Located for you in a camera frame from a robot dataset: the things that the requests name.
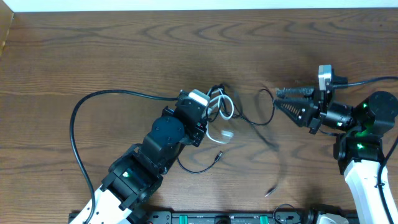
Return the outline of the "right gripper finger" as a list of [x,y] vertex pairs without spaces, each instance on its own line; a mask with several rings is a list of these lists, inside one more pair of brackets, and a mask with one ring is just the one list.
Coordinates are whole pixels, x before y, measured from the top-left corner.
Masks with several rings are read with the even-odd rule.
[[278,98],[309,98],[313,96],[314,87],[284,88],[276,91]]
[[274,100],[277,109],[285,113],[297,126],[308,127],[318,106],[313,100],[305,98],[285,98]]

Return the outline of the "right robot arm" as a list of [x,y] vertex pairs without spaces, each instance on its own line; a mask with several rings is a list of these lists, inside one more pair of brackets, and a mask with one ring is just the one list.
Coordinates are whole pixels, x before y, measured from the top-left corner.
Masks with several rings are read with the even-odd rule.
[[397,98],[377,91],[350,106],[335,101],[333,89],[303,87],[277,91],[276,108],[297,126],[316,134],[321,126],[337,129],[333,157],[353,195],[361,223],[397,223],[397,207],[387,178],[382,137],[397,117]]

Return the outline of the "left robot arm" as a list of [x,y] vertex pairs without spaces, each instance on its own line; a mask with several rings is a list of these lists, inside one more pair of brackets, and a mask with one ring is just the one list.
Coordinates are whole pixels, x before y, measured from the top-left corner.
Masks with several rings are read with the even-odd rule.
[[91,200],[72,223],[146,223],[141,208],[161,186],[185,146],[205,137],[204,114],[210,97],[198,90],[181,91],[175,109],[164,108],[142,143],[133,144],[113,162]]

